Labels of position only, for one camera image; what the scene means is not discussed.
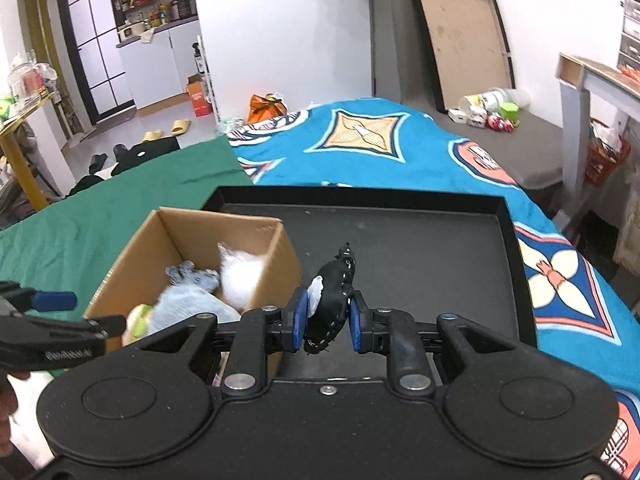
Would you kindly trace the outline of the person hand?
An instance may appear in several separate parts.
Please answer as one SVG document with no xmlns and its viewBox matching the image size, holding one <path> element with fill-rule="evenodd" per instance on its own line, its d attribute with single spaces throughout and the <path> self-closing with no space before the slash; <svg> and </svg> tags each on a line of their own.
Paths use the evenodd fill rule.
<svg viewBox="0 0 640 480">
<path fill-rule="evenodd" d="M 26 380 L 30 377 L 29 372 L 1 372 L 0 380 L 0 453 L 1 457 L 9 456 L 13 451 L 11 443 L 11 426 L 9 418 L 18 409 L 17 396 L 9 378 Z"/>
</svg>

